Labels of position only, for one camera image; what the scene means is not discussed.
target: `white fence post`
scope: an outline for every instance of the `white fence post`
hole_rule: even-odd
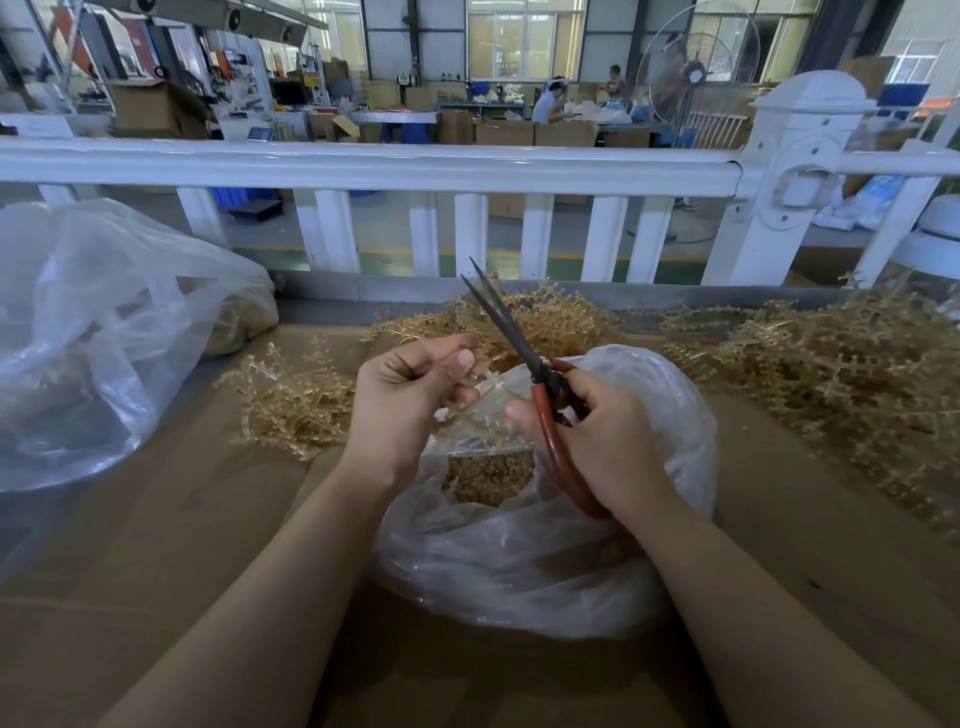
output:
[[[745,199],[724,213],[703,285],[783,283],[814,213],[828,201],[824,172],[804,170],[835,170],[875,105],[840,71],[802,73],[754,102],[754,130],[739,160],[737,197]]]
[[[529,194],[523,209],[523,236],[520,240],[520,277],[543,280],[550,254],[553,229],[553,195]]]
[[[628,283],[652,283],[657,274],[663,240],[670,227],[674,197],[644,197],[636,223],[634,250],[627,269]]]
[[[413,243],[414,275],[440,274],[440,244],[437,240],[437,193],[410,193],[410,240]]]
[[[316,198],[324,246],[324,254],[317,255],[316,260],[324,265],[323,270],[360,273],[360,253],[350,215],[350,193],[340,189],[318,189]]]
[[[294,204],[297,206],[297,220],[300,222],[303,249],[306,250],[310,267],[316,271],[329,270],[330,261],[326,257],[324,230],[320,226],[320,215],[317,213],[316,191],[294,189]]]
[[[72,184],[38,184],[36,188],[47,205],[73,205],[80,200]]]
[[[623,221],[627,218],[626,197],[594,197],[587,247],[584,250],[584,271],[580,280],[613,280],[616,254],[620,251]]]
[[[177,196],[180,197],[180,205],[193,234],[201,240],[229,250],[230,243],[224,232],[224,221],[210,190],[206,187],[178,187]]]
[[[929,142],[907,139],[899,154],[921,155],[925,151],[936,148]],[[876,283],[876,279],[900,241],[913,230],[917,219],[926,209],[937,185],[940,184],[940,179],[940,177],[908,177],[903,181],[897,197],[887,208],[880,227],[853,269],[852,277],[855,285],[870,288]]]
[[[453,198],[456,218],[457,275],[476,276],[470,259],[477,261],[481,270],[487,268],[487,225],[490,203],[487,195],[464,193]]]

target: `green floor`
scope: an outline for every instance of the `green floor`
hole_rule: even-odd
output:
[[[310,270],[304,251],[273,250],[268,248],[238,248],[240,255],[255,260],[270,270]],[[622,258],[613,269],[613,282],[622,283],[627,278],[630,261]],[[673,285],[698,285],[707,266],[702,261],[662,260],[657,267],[655,283]],[[584,260],[575,257],[551,257],[547,260],[546,275],[551,280],[580,280]],[[413,259],[410,254],[360,253],[360,270],[368,276],[413,276]],[[487,255],[487,272],[497,273],[503,279],[519,278],[520,256],[516,253],[491,252]],[[453,253],[440,254],[440,275],[453,278],[456,275],[456,259]]]

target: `right hand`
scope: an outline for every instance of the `right hand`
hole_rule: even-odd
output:
[[[643,402],[632,392],[582,369],[564,376],[591,412],[579,424],[557,429],[597,500],[623,523],[674,500],[676,494],[657,453]],[[511,401],[506,415],[544,447],[532,402]]]

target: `worker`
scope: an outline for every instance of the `worker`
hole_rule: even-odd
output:
[[[537,124],[550,124],[568,116],[566,111],[564,111],[565,95],[566,83],[564,81],[552,82],[547,92],[542,94],[534,105],[534,122]]]
[[[627,97],[627,80],[620,75],[620,66],[614,63],[610,67],[610,79],[607,81],[607,93],[612,99]]]
[[[470,334],[419,340],[360,368],[337,467],[102,728],[306,725],[377,527],[414,481],[434,412],[479,396],[468,384],[476,346]],[[674,491],[639,398],[587,372],[567,377],[592,409],[560,428],[570,454],[657,567],[734,728],[937,725]],[[510,402],[507,416],[543,444],[531,402]]]

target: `blue crate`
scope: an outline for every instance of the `blue crate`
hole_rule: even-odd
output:
[[[217,209],[229,212],[251,200],[275,200],[276,190],[263,187],[210,187]]]

